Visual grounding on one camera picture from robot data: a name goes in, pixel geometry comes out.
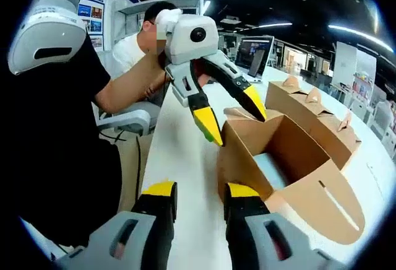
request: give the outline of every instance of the white table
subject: white table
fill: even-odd
[[[262,84],[255,84],[262,100],[268,81],[283,81],[287,74],[272,67],[265,69]],[[304,90],[312,86],[300,81]],[[226,117],[223,109],[238,106],[222,86],[204,87],[220,127]],[[347,108],[322,92],[322,103],[339,119]],[[343,263],[349,263],[362,249],[382,219],[396,181],[396,169],[374,133],[357,117],[351,123],[362,145],[344,176],[353,188],[366,219],[361,238],[351,245],[340,245],[319,235],[292,210],[282,210],[287,219],[310,238],[312,248],[320,248]],[[166,95],[158,119],[146,166],[142,189],[163,180],[178,182],[178,211],[168,269],[231,269],[225,240],[223,204],[217,195],[215,164],[218,147],[205,140],[194,124],[188,108],[182,108],[171,90]]]

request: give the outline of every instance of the ceiling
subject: ceiling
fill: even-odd
[[[370,34],[396,50],[396,15],[393,0],[206,0],[211,1],[206,15],[215,19],[224,31],[235,27],[291,22],[289,27],[259,28],[241,32],[243,35],[274,35],[275,38],[300,45],[302,48],[323,51],[326,57],[335,51],[337,41],[366,46],[396,64],[393,53],[357,35],[329,30],[337,24]],[[374,31],[375,9],[378,15],[377,32]],[[223,24],[226,16],[239,17],[237,25]],[[396,85],[396,68],[379,60],[379,72]]]

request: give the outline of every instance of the chair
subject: chair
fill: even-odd
[[[98,56],[112,79],[122,75],[111,51],[99,52]],[[95,104],[92,104],[92,108],[99,130],[118,128],[140,136],[148,135],[155,129],[161,110],[159,106],[150,102],[135,103],[117,115],[101,113]]]
[[[350,110],[361,120],[364,121],[364,117],[367,113],[367,107],[364,103],[359,102],[357,100],[352,100],[352,104],[350,105]]]
[[[396,155],[396,134],[391,128],[387,128],[381,143],[390,157],[393,158]]]
[[[384,92],[378,86],[374,85],[370,106],[375,108],[379,102],[384,102],[384,101],[386,101],[386,92]]]
[[[374,116],[368,122],[369,128],[378,139],[382,140],[385,132],[394,121],[394,115],[387,102],[379,102],[374,110]]]

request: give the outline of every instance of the robotic arm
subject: robotic arm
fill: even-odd
[[[190,108],[196,125],[208,141],[223,145],[216,116],[194,74],[197,59],[203,64],[205,74],[224,86],[258,120],[265,121],[265,108],[257,91],[218,50],[218,32],[213,19],[182,14],[180,9],[175,9],[160,12],[156,24],[158,36],[166,36],[165,53],[170,63],[165,71],[172,79],[173,92],[182,106]]]

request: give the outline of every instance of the white chair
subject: white chair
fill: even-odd
[[[370,106],[375,108],[379,102],[384,102],[384,101],[386,101],[386,92],[384,92],[378,86],[374,85]]]
[[[361,120],[364,121],[364,117],[367,113],[367,107],[364,103],[359,102],[358,100],[353,100],[350,105],[350,110]]]
[[[374,132],[378,139],[382,140],[385,132],[394,121],[394,114],[387,102],[379,102],[368,122],[369,128]]]
[[[381,142],[389,156],[393,158],[396,155],[396,134],[391,128],[387,128]]]

